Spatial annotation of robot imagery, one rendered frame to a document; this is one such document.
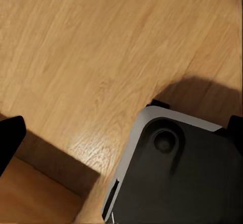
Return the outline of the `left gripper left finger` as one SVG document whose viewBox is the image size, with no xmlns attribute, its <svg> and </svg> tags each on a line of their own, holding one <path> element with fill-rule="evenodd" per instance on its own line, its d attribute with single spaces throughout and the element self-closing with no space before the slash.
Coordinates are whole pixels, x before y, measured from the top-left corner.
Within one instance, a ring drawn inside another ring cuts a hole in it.
<svg viewBox="0 0 243 224">
<path fill-rule="evenodd" d="M 22 116 L 0 121 L 0 176 L 26 136 Z"/>
</svg>

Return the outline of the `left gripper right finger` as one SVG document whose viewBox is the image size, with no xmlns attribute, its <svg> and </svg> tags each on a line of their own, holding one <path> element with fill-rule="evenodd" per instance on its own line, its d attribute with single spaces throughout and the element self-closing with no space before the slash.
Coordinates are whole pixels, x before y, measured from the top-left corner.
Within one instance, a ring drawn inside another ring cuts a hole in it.
<svg viewBox="0 0 243 224">
<path fill-rule="evenodd" d="M 243 118 L 238 116 L 231 116 L 228 127 L 227 134 L 235 144 L 239 152 L 243 156 Z"/>
</svg>

